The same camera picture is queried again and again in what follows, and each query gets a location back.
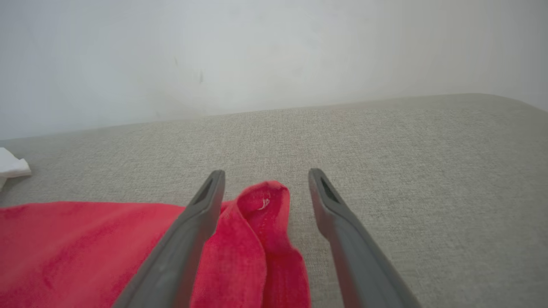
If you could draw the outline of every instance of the white tissue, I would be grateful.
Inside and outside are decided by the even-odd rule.
[[[0,147],[0,191],[8,178],[31,175],[26,160],[17,159],[5,147]]]

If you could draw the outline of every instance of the red towel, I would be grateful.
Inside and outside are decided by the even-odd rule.
[[[110,307],[183,207],[54,202],[0,209],[3,307]],[[287,237],[278,182],[222,204],[192,307],[310,307],[306,268]]]

